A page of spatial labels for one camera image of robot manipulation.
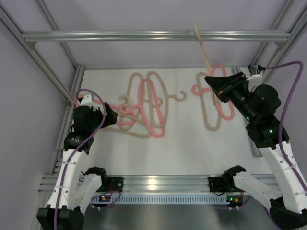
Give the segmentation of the beige hanger with right hook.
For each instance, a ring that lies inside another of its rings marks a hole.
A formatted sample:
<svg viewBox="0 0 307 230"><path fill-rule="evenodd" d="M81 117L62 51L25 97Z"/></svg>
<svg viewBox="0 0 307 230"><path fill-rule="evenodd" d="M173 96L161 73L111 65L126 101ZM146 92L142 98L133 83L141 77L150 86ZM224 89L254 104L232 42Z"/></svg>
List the beige hanger with right hook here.
<svg viewBox="0 0 307 230"><path fill-rule="evenodd" d="M164 100L162 100L162 105L165 105L164 115L162 115L161 111L159 111L161 105L159 104L160 101L158 100L157 95L154 96L155 93L155 87L154 84L151 84L151 76L155 76L158 81L160 82L160 85L163 90ZM147 91L148 91L148 104L149 104L149 115L150 115L150 124L155 128L163 128L166 124L168 113L169 113L169 99L174 99L177 102L183 102L187 98L187 94L184 91L180 91L180 94L182 95L181 98L178 98L176 94L169 94L167 92L167 88L165 83L163 82L160 75L155 71L149 71L146 74L147 79ZM159 124L157 124L154 120L154 108L157 111Z"/></svg>

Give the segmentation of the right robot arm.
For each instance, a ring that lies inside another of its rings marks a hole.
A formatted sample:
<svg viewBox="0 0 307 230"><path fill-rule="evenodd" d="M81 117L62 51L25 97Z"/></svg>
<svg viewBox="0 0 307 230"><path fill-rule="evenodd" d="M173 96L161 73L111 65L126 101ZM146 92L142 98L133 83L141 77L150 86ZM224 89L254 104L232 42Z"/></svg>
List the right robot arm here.
<svg viewBox="0 0 307 230"><path fill-rule="evenodd" d="M248 193L268 210L274 223L283 230L306 226L307 183L295 161L290 138L274 115L281 105L278 92L266 84L250 92L243 72L204 79L221 102L232 102L247 120L247 134L269 164L280 188L270 188L238 165L222 175L227 189Z"/></svg>

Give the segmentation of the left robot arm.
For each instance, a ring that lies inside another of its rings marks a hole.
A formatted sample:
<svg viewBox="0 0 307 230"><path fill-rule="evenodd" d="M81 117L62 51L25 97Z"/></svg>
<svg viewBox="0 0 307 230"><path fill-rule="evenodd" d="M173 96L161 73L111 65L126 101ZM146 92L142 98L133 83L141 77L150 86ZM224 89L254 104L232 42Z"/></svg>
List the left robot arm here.
<svg viewBox="0 0 307 230"><path fill-rule="evenodd" d="M97 190L107 185L104 168L87 164L94 134L117 122L108 103L80 105L74 109L72 132L64 141L63 159L53 192L36 218L45 230L81 230L88 205Z"/></svg>

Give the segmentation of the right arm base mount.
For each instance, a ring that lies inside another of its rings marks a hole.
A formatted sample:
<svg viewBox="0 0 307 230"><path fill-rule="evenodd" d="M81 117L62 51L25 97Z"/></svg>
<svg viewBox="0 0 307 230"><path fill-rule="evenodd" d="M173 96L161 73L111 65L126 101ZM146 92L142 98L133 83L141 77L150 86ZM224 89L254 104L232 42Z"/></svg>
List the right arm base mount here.
<svg viewBox="0 0 307 230"><path fill-rule="evenodd" d="M209 177L208 182L209 182L210 192L213 192L213 193L221 194L221 193L225 193L225 192L235 192L235 191L237 191L237 188L234 187L230 183L230 181L224 176Z"/></svg>

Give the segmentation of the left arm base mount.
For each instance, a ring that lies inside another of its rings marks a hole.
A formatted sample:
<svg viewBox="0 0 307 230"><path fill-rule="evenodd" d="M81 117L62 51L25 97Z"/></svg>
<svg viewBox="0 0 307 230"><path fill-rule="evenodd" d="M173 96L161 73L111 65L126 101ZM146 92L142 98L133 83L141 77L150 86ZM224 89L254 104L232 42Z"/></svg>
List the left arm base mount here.
<svg viewBox="0 0 307 230"><path fill-rule="evenodd" d="M108 177L104 179L101 187L97 190L97 192L109 192L109 191L120 191L123 190L123 177Z"/></svg>

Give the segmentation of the beige hanger bottom pile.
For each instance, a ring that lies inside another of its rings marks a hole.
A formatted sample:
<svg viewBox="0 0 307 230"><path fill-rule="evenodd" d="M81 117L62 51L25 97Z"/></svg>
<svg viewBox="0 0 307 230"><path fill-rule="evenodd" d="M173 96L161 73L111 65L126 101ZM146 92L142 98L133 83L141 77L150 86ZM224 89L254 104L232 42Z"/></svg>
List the beige hanger bottom pile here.
<svg viewBox="0 0 307 230"><path fill-rule="evenodd" d="M132 119L135 119L135 121L136 121L135 123L139 123L142 126L146 127L145 122L143 120L139 119L140 114L141 114L141 112L138 109L137 112L135 113L135 115L136 115L135 118L133 118L132 116L129 116L129 115L128 116ZM111 132L117 132L117 133L129 135L129 136L133 136L133 137L143 138L143 139L146 139L146 138L149 138L149 137L152 136L150 131L148 131L147 134L139 134L139 133L131 132L130 130L133 128L134 125L128 125L128 126L117 125L117 126L118 126L118 128L108 126L108 127L104 128L104 130L111 131Z"/></svg>

